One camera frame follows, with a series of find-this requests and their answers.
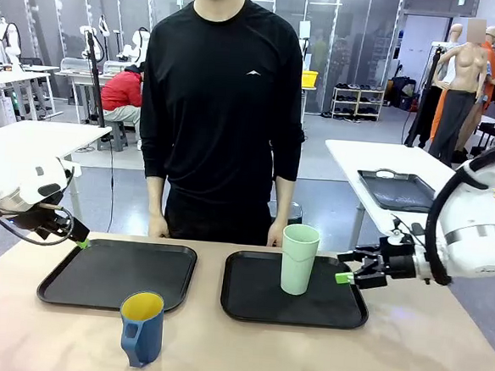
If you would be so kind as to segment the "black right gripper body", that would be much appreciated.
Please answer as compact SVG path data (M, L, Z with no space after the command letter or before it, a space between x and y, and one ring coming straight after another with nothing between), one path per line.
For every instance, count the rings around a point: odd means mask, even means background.
M360 290L387 286L387 279L414 279L414 244L393 245L381 241L378 245L356 246L356 261L361 267L353 273L354 284Z

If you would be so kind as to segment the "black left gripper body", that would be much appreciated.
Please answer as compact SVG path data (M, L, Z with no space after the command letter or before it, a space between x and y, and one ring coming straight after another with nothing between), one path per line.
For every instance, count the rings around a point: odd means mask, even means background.
M35 232L45 240L56 235L74 242L85 242L90 234L90 230L70 211L56 205L39 204L14 216L13 224L22 230Z

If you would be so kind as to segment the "person's left hand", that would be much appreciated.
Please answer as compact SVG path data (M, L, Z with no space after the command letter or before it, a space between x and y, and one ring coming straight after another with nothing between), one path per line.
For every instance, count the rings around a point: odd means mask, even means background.
M282 247L283 231L286 228L286 221L274 220L268 230L268 240L266 246Z

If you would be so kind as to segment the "person's right hand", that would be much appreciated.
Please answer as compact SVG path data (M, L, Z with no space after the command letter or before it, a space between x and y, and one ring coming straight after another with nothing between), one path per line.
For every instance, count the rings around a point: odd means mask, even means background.
M154 238L170 237L168 224L163 215L149 215L148 235Z

